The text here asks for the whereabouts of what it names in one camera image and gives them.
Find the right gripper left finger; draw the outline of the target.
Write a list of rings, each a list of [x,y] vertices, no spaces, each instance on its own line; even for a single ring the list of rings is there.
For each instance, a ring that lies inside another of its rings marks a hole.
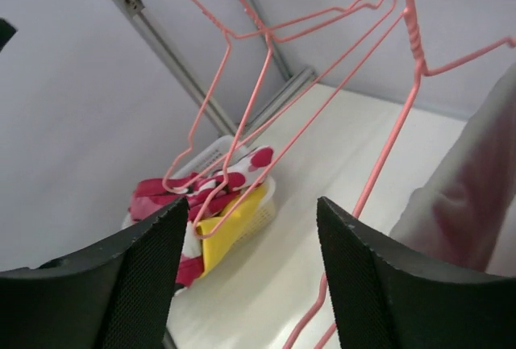
[[[174,348],[185,199],[38,268],[1,274],[3,348]]]

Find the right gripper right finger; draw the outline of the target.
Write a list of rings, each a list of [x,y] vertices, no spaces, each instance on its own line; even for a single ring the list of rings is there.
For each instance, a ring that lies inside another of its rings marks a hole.
[[[327,197],[317,225],[342,348],[515,346],[513,278],[423,255]]]

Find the grey trousers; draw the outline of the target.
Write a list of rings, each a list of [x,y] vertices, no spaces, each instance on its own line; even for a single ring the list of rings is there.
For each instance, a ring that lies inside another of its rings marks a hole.
[[[493,86],[389,235],[449,264],[483,272],[515,198],[515,67]]]

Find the yellow trousers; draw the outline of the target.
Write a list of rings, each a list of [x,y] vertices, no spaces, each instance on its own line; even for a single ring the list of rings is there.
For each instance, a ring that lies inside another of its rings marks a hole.
[[[232,248],[248,241],[272,221],[266,204],[270,201],[268,191],[266,184],[255,188],[212,236],[201,241],[204,268],[200,277],[212,271]]]

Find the pink patterned trousers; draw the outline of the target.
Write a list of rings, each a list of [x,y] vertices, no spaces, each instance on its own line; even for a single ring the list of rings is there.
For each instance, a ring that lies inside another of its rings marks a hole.
[[[270,146],[257,147],[241,157],[227,171],[227,186],[211,201],[208,209],[198,224],[199,233],[208,233],[230,208],[239,200],[248,186],[263,172],[273,159],[274,150]],[[203,177],[196,178],[197,173],[181,179],[170,179],[166,190],[160,178],[143,180],[135,187],[128,208],[129,224],[132,226],[174,200],[184,197],[189,205],[187,231],[181,251],[181,259],[177,272],[175,291],[187,289],[203,272],[201,240],[193,235],[193,221],[207,196],[223,180],[221,170],[214,170]]]

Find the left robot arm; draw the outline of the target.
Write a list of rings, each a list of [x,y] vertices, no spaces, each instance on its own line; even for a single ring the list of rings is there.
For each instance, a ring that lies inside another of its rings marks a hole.
[[[17,31],[17,28],[8,20],[0,18],[0,51],[10,42]]]

